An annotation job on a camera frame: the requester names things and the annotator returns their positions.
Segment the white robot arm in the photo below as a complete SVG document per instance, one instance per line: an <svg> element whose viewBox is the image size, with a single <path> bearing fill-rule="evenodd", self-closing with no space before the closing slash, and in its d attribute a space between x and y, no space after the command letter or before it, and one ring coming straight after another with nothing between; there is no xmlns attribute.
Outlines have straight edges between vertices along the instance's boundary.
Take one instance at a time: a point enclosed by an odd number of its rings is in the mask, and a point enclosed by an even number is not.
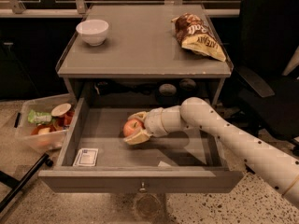
<svg viewBox="0 0 299 224"><path fill-rule="evenodd" d="M189 129L211 134L243 159L281 197L299 207L298 160L235 127L203 99L192 97L181 105L134 113L124 124L124 142L137 145L152 137L163 137Z"/></svg>

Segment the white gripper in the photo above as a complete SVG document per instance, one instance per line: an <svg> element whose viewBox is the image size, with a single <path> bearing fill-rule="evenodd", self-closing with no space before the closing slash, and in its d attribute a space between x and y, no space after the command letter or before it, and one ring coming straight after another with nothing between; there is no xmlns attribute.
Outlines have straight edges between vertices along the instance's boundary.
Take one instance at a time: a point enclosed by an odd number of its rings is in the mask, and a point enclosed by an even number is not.
<svg viewBox="0 0 299 224"><path fill-rule="evenodd" d="M128 117L128 120L137 119L144 122L146 130L140 129L128 137L124 138L124 142L128 145L138 145L150 140L151 136L161 137L165 135L165 129L162 123L161 108L152 109L150 112L140 111Z"/></svg>

